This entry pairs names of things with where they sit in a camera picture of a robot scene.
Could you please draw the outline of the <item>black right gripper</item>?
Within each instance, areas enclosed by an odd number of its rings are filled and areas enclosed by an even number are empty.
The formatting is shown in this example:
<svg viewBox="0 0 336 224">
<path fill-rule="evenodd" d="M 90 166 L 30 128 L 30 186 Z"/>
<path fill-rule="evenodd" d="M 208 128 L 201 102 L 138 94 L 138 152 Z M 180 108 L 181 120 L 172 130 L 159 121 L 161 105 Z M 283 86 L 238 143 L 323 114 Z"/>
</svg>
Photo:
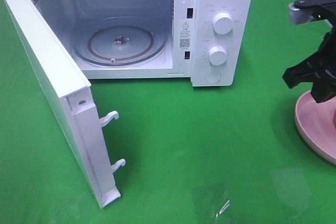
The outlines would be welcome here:
<svg viewBox="0 0 336 224">
<path fill-rule="evenodd" d="M 320 19 L 327 19 L 332 25 L 317 51 L 319 64 L 315 56 L 310 56 L 287 68 L 282 79 L 290 89 L 312 82 L 310 93 L 316 103 L 322 103 L 335 97 L 335 1 L 311 1 L 310 4 L 317 10 L 315 16 L 321 15 Z"/>
</svg>

